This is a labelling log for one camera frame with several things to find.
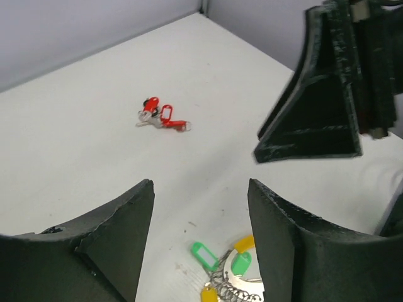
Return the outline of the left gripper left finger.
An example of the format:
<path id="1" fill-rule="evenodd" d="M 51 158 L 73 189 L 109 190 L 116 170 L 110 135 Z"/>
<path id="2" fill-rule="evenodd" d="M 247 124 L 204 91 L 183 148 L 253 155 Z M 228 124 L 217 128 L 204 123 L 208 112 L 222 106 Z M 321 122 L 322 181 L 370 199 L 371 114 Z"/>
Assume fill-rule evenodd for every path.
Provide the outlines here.
<path id="1" fill-rule="evenodd" d="M 1 237 L 2 301 L 134 301 L 154 207 L 145 179 L 46 229 Z"/>

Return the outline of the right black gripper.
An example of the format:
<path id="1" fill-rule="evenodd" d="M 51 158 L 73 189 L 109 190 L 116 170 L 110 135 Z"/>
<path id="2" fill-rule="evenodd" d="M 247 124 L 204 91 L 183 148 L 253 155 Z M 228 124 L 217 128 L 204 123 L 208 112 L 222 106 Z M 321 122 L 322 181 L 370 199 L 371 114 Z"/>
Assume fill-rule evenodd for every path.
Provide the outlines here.
<path id="1" fill-rule="evenodd" d="M 358 129 L 336 61 L 353 90 Z M 295 73 L 258 132 L 255 159 L 359 157 L 358 132 L 388 136 L 401 94 L 402 1 L 328 1 L 327 17 L 314 6 L 305 12 Z"/>

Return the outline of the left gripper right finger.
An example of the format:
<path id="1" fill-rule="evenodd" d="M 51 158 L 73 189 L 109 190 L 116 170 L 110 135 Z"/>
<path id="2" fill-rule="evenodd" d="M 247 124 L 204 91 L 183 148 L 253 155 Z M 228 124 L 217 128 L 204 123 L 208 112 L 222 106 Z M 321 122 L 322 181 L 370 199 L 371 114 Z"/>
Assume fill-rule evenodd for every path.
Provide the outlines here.
<path id="1" fill-rule="evenodd" d="M 379 235 L 315 216 L 255 179 L 247 198 L 265 301 L 402 300 L 402 198 Z"/>

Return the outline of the green tag key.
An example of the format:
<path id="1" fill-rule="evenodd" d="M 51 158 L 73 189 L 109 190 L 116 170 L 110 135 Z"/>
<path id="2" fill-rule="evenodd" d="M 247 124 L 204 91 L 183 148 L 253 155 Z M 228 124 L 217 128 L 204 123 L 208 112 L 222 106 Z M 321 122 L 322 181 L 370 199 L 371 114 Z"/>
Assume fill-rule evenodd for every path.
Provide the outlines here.
<path id="1" fill-rule="evenodd" d="M 191 253 L 195 259 L 209 271 L 216 271 L 219 259 L 201 242 L 195 242 L 191 246 Z"/>

